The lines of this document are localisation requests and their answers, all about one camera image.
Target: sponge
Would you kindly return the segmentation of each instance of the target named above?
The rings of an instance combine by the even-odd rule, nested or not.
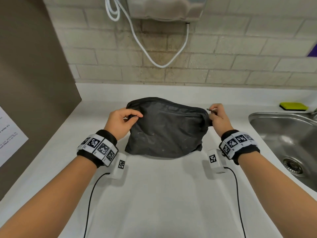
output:
[[[280,103],[280,107],[287,111],[306,111],[308,109],[308,107],[302,103],[283,102]]]

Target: forearm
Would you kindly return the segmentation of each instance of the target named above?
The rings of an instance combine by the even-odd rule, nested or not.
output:
[[[317,237],[317,201],[258,152],[239,164],[264,210],[284,238]]]
[[[58,237],[96,169],[77,156],[2,226],[0,237]]]

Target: black wire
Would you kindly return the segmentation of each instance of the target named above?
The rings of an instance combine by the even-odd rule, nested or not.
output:
[[[103,175],[101,175],[101,176],[98,178],[98,180],[96,181],[96,183],[93,185],[93,190],[95,189],[96,184],[97,184],[97,182],[101,179],[101,177],[104,176],[104,175],[109,175],[109,174],[110,174],[110,173],[104,173]],[[91,191],[90,198],[89,198],[89,203],[88,203],[88,212],[87,212],[87,220],[86,220],[86,227],[85,227],[84,238],[85,238],[86,232],[87,232],[88,218],[89,218],[89,208],[90,208],[91,197],[93,196],[93,190]]]
[[[245,231],[244,231],[244,226],[243,226],[243,222],[242,222],[242,217],[241,217],[241,210],[240,210],[240,202],[239,202],[239,190],[238,190],[238,180],[237,180],[237,176],[235,174],[235,172],[233,172],[232,169],[230,169],[233,173],[233,175],[235,176],[235,179],[236,179],[236,185],[237,185],[237,200],[238,200],[238,208],[239,208],[239,215],[240,215],[240,221],[241,221],[241,226],[242,226],[242,229],[243,229],[243,234],[244,234],[244,238],[247,238],[245,236]]]

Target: sink drain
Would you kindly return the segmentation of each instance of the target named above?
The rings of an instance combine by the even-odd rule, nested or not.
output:
[[[303,167],[299,161],[287,156],[287,158],[283,159],[283,164],[292,174],[303,176]]]

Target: white paper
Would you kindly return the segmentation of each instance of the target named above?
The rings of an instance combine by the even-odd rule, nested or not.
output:
[[[0,166],[4,164],[28,137],[0,107]]]

